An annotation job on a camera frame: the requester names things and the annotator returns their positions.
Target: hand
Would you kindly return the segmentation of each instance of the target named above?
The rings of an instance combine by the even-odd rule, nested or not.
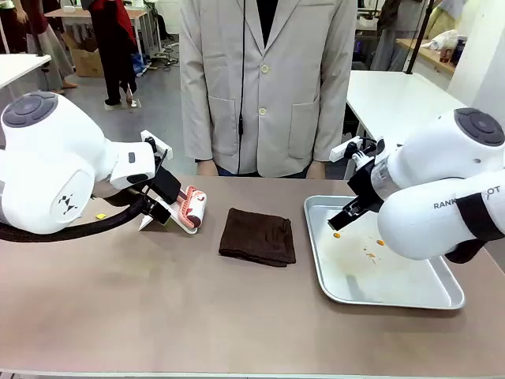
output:
[[[218,168],[215,166],[215,163],[212,159],[198,162],[196,174],[200,176],[219,176]]]
[[[17,10],[16,11],[17,15],[17,20],[20,22],[20,24],[25,24],[26,21],[28,21],[28,15],[23,9]]]
[[[307,179],[326,179],[326,164],[324,162],[318,162],[313,160],[310,164],[309,170],[307,171]]]

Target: brown tabletop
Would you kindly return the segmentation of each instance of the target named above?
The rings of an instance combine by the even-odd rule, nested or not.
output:
[[[146,14],[145,10],[126,10],[126,12],[130,20],[135,20]],[[46,17],[91,18],[92,15],[87,10],[76,8],[75,12],[63,12],[63,9],[56,9],[46,13]]]
[[[204,225],[82,240],[0,242],[0,369],[85,373],[492,376],[505,373],[505,277],[481,252],[451,268],[456,312],[332,302],[321,291],[303,201],[344,182],[185,178],[207,192]],[[230,207],[290,218],[297,263],[218,255]],[[85,219],[113,214],[93,201]]]
[[[396,42],[399,43],[399,45],[405,49],[413,50],[416,46],[415,39],[401,38],[401,39],[397,39]],[[423,40],[423,43],[428,43],[428,42],[429,42],[429,39]],[[432,63],[437,69],[440,69],[450,75],[455,74],[456,67],[452,63],[450,63],[450,62],[442,63],[440,61],[440,52],[439,51],[434,51],[434,50],[427,49],[425,47],[421,47],[419,49],[419,55],[421,57],[423,57],[424,59],[426,59],[428,62]]]

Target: bare foot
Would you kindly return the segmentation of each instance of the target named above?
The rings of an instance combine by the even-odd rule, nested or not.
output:
[[[69,81],[63,80],[63,89],[74,89],[79,87],[78,84],[70,83]]]
[[[128,86],[128,91],[126,91],[126,102],[131,104],[133,102],[133,94],[131,88]]]

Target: black pants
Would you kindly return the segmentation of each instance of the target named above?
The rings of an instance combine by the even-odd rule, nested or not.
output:
[[[137,90],[131,58],[135,46],[128,32],[118,23],[115,2],[104,2],[103,9],[90,9],[89,12],[102,60],[107,95],[110,102],[118,103],[121,100],[120,86],[125,92],[128,85],[132,92]]]

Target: beige blazer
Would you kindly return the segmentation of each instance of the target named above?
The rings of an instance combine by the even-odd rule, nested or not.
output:
[[[295,174],[313,159],[327,161],[341,141],[357,2],[279,0],[264,46],[256,0],[182,0],[186,154],[235,174],[244,2],[240,173]]]

